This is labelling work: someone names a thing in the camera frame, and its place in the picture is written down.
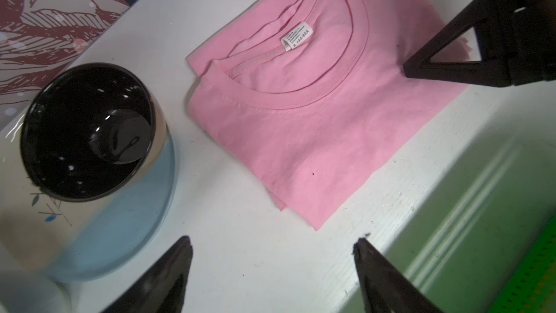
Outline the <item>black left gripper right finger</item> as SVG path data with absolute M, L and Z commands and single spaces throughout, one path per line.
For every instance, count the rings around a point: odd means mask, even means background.
M 366 312 L 442 312 L 365 238 L 353 257 Z

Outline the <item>green plastic basket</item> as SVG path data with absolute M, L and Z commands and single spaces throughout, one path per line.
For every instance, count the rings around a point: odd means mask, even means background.
M 482 133 L 423 194 L 406 183 L 357 212 L 366 239 L 442 312 L 488 312 L 555 216 L 555 138 Z

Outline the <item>pink t-shirt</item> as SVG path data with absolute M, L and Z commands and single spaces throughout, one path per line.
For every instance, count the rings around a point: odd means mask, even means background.
M 430 0 L 259 0 L 188 56 L 189 115 L 320 228 L 463 91 L 403 73 L 443 27 Z

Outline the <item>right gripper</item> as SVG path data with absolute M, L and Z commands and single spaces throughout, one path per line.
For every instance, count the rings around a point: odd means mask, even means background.
M 478 62 L 431 58 L 473 29 Z M 473 0 L 403 65 L 405 76 L 508 87 L 555 80 L 555 0 Z

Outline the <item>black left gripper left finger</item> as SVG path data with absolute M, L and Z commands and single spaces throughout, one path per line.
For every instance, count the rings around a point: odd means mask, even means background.
M 192 259 L 191 241 L 183 236 L 104 312 L 181 312 Z

